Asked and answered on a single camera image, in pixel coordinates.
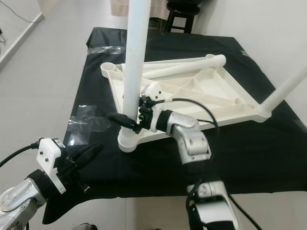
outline black plastic sheet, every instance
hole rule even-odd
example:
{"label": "black plastic sheet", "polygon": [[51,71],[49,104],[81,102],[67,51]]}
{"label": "black plastic sheet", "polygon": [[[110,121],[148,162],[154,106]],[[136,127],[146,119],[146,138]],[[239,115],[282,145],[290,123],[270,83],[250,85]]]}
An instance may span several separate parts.
{"label": "black plastic sheet", "polygon": [[[100,65],[125,62],[126,37],[126,30],[94,28],[87,42],[89,54],[71,116],[77,115],[79,105],[95,106],[94,117],[106,118],[109,112],[116,111]],[[145,61],[196,58],[206,54],[224,54],[227,71],[258,103],[274,90],[257,64],[232,37],[149,33]],[[123,153],[117,143],[119,130],[118,125],[111,123],[105,130],[90,132],[87,143],[100,141],[105,145],[95,161],[81,171],[92,191],[85,195],[79,187],[73,186],[63,195],[50,199],[44,224],[90,199],[186,194],[185,175],[173,139],[140,144],[133,153]],[[66,146],[71,133],[69,130],[66,133]],[[204,133],[209,144],[215,146],[214,130]],[[69,151],[81,147],[70,146]],[[221,127],[215,161],[228,192],[233,194],[307,190],[307,133],[286,102],[281,103],[265,123],[248,121]]]}

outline wooden stool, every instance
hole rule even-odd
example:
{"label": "wooden stool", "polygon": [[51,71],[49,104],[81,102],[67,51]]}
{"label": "wooden stool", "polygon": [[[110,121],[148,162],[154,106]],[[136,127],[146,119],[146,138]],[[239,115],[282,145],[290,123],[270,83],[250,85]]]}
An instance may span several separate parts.
{"label": "wooden stool", "polygon": [[[169,2],[166,7],[169,10],[169,15],[165,26],[165,32],[171,32],[171,29],[174,28],[184,30],[184,33],[190,34],[192,31],[194,16],[200,12],[200,8],[197,5],[171,2]],[[175,17],[186,18],[185,27],[173,26]]]}

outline white wall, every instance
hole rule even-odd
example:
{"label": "white wall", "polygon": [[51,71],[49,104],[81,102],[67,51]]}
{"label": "white wall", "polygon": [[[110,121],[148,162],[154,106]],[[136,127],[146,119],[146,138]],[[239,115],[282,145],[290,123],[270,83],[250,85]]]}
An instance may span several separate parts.
{"label": "white wall", "polygon": [[[307,1],[205,1],[193,32],[233,36],[275,87],[307,65]],[[307,125],[307,80],[286,101]]]}
{"label": "white wall", "polygon": [[[2,1],[10,6],[17,14],[29,21],[33,21],[41,13],[37,0]],[[0,43],[0,60],[4,55],[6,55],[12,45],[17,41],[28,26],[30,26],[30,23],[27,23],[17,17],[7,7],[0,3],[0,28],[3,32],[2,35],[7,40],[5,46],[3,43]]]}

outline white pipe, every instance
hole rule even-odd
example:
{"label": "white pipe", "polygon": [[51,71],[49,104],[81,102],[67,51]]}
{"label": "white pipe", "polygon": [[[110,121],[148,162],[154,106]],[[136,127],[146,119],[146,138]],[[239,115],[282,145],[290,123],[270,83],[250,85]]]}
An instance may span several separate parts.
{"label": "white pipe", "polygon": [[[123,114],[134,120],[139,108],[150,8],[151,0],[129,1]],[[118,145],[122,151],[134,151],[137,141],[138,136],[132,130],[121,128]]]}
{"label": "white pipe", "polygon": [[257,107],[261,116],[270,117],[272,111],[291,93],[299,83],[307,77],[307,67],[296,76],[287,79],[279,88],[277,88],[265,101]]}
{"label": "white pipe", "polygon": [[197,69],[222,67],[225,64],[226,64],[226,57],[224,55],[216,55],[216,56],[207,55],[207,58],[204,60],[143,73],[143,77],[147,79],[153,79],[153,78],[159,78],[163,76],[188,72]]}

